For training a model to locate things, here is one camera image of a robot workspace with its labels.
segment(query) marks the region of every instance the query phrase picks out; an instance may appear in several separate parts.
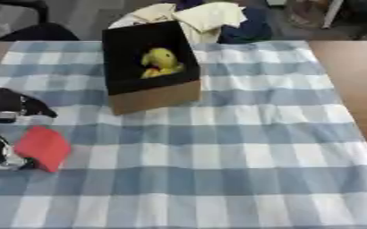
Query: toy duck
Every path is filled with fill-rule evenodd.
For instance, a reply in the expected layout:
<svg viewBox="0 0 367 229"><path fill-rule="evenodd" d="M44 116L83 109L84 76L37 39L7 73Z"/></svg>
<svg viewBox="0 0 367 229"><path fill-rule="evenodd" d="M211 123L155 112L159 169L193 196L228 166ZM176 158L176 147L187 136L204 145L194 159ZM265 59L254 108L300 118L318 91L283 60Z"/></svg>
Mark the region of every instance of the toy duck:
<svg viewBox="0 0 367 229"><path fill-rule="evenodd" d="M173 52L163 47L152 48L142 57L141 64L143 66L151 65L151 67L142 74L142 79L168 75L180 72L184 69L184 65L178 63Z"/></svg>

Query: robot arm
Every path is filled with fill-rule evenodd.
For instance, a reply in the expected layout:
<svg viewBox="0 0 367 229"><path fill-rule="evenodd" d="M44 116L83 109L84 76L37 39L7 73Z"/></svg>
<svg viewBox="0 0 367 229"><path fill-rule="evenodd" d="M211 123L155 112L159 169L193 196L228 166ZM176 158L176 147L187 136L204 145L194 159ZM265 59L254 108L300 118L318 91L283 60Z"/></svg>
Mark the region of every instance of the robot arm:
<svg viewBox="0 0 367 229"><path fill-rule="evenodd" d="M20 115L46 115L56 118L57 114L42 101L0 88L0 123L13 123ZM22 158L13 152L8 141L0 136L0 166L9 168L32 168L36 166L32 158Z"/></svg>

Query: cardboard box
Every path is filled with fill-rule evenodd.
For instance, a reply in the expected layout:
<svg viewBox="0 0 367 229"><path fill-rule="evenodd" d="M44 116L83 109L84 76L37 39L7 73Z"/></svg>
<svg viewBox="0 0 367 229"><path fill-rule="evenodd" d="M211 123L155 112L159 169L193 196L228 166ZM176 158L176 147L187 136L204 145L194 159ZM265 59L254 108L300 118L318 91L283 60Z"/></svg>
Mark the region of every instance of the cardboard box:
<svg viewBox="0 0 367 229"><path fill-rule="evenodd" d="M182 72L141 79L141 59L151 48L171 50ZM176 21L103 31L104 67L110 106L115 115L171 106L200 98L200 67Z"/></svg>

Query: red block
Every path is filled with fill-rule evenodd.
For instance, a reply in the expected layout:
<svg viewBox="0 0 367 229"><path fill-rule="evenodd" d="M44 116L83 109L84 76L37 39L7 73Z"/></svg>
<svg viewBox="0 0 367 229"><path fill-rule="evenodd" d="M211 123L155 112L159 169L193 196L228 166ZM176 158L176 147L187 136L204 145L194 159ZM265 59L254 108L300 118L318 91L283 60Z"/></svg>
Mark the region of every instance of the red block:
<svg viewBox="0 0 367 229"><path fill-rule="evenodd" d="M14 150L22 157L37 159L41 169L56 172L71 151L71 146L60 133L34 126L15 144Z"/></svg>

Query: wooden table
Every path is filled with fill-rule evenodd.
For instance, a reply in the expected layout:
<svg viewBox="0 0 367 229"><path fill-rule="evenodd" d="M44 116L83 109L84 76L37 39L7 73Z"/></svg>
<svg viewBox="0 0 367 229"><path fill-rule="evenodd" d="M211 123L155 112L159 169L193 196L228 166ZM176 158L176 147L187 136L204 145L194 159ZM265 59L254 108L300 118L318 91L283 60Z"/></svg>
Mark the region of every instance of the wooden table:
<svg viewBox="0 0 367 229"><path fill-rule="evenodd" d="M11 43L0 43L0 60ZM346 107L367 139L367 41L311 41Z"/></svg>

